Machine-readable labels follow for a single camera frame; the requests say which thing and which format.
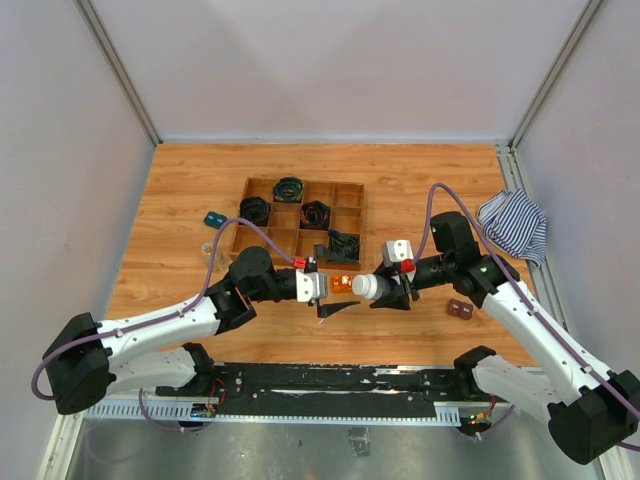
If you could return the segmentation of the white cap pill bottle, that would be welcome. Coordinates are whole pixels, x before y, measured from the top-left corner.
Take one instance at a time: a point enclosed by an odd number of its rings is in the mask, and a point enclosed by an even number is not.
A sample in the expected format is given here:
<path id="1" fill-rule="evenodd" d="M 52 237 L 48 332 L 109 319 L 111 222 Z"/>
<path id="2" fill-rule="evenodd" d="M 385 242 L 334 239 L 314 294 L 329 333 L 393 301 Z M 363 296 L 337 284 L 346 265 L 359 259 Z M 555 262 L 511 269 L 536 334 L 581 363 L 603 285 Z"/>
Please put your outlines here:
<path id="1" fill-rule="evenodd" d="M 352 292 L 355 295 L 373 301 L 388 295 L 395 286 L 396 281 L 393 278 L 376 274 L 356 275 L 351 283 Z"/>

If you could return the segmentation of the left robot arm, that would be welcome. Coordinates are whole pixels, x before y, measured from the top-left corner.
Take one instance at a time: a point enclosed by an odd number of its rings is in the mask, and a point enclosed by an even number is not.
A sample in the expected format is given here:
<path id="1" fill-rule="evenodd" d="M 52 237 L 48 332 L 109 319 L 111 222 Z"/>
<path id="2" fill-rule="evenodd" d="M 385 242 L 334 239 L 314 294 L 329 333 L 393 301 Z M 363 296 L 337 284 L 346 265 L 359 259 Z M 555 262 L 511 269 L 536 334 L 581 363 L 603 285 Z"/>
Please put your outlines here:
<path id="1" fill-rule="evenodd" d="M 207 393 L 214 371 L 205 356 L 170 345 L 237 329 L 255 318 L 256 302 L 296 301 L 314 307 L 320 319 L 346 308 L 324 301 L 329 281 L 321 261 L 348 260 L 317 245 L 312 256 L 277 269 L 266 248 L 252 246 L 220 281 L 182 303 L 119 320 L 96 321 L 88 312 L 72 317 L 42 358 L 57 412 L 79 413 L 114 393 L 149 387 Z"/>

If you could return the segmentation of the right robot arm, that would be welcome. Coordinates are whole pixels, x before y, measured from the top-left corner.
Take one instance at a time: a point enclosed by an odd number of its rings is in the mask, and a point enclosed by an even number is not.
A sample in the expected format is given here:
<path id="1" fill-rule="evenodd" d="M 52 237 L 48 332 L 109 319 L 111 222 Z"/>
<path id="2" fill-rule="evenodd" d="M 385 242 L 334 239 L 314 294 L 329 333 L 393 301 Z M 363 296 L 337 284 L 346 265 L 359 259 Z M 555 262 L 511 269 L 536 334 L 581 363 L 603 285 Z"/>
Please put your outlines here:
<path id="1" fill-rule="evenodd" d="M 545 423 L 574 462 L 586 465 L 635 434 L 638 378 L 614 372 L 572 338 L 506 260 L 481 253 L 462 214 L 438 214 L 430 228 L 437 255 L 417 259 L 408 241 L 388 241 L 375 272 L 354 279 L 354 293 L 372 308 L 407 310 L 420 291 L 452 285 L 503 325 L 542 371 L 536 376 L 479 346 L 455 360 L 455 392 L 466 400 L 488 394 L 511 403 Z"/>

